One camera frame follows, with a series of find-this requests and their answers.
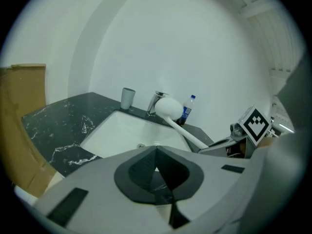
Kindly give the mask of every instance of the plastic bottle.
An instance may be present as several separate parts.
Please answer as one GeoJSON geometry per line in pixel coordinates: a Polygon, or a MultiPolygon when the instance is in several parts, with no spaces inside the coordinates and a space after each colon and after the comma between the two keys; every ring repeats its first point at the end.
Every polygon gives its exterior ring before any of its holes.
{"type": "Polygon", "coordinates": [[[183,114],[179,119],[176,120],[176,124],[178,124],[179,126],[183,127],[187,117],[190,115],[190,112],[194,105],[194,100],[195,96],[192,95],[183,103],[183,114]]]}

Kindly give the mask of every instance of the cup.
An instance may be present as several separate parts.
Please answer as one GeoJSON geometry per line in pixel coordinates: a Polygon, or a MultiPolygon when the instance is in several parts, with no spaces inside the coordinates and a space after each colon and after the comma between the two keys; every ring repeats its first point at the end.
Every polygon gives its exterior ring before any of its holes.
{"type": "Polygon", "coordinates": [[[133,89],[130,88],[123,88],[122,89],[122,94],[121,94],[121,108],[122,109],[129,109],[132,101],[133,101],[133,97],[135,96],[136,92],[133,89]]]}

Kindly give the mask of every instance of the faucet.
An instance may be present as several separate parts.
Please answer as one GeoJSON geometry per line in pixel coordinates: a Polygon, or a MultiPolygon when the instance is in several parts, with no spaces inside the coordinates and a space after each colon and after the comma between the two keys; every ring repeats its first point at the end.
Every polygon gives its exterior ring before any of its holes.
{"type": "Polygon", "coordinates": [[[166,93],[162,93],[162,92],[159,92],[159,91],[155,91],[154,95],[153,95],[153,98],[150,102],[150,105],[148,106],[148,109],[147,109],[147,115],[148,116],[151,116],[151,117],[155,117],[156,116],[156,112],[155,112],[155,104],[156,102],[158,102],[161,98],[164,98],[165,95],[168,95],[166,93]]]}

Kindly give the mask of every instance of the black marble countertop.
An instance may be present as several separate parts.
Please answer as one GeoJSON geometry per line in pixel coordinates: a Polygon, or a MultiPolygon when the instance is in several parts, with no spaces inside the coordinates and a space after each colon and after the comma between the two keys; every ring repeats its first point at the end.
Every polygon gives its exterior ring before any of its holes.
{"type": "MultiPolygon", "coordinates": [[[[162,118],[148,117],[146,111],[131,107],[120,108],[120,102],[87,93],[60,100],[22,117],[22,123],[35,147],[63,176],[81,165],[100,157],[80,147],[82,141],[111,113],[121,111],[129,115],[169,126],[162,118]]],[[[198,127],[185,124],[189,133],[209,145],[213,141],[198,127]]],[[[192,152],[199,148],[186,139],[192,152]]]]}

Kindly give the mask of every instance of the ceiling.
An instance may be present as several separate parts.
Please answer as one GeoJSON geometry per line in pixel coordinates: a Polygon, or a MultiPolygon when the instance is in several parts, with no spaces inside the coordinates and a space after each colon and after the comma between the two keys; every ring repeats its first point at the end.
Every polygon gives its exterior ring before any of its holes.
{"type": "Polygon", "coordinates": [[[289,116],[277,98],[288,76],[296,68],[305,50],[305,43],[295,21],[279,0],[226,0],[245,18],[260,45],[270,74],[273,92],[272,117],[293,130],[289,116]]]}

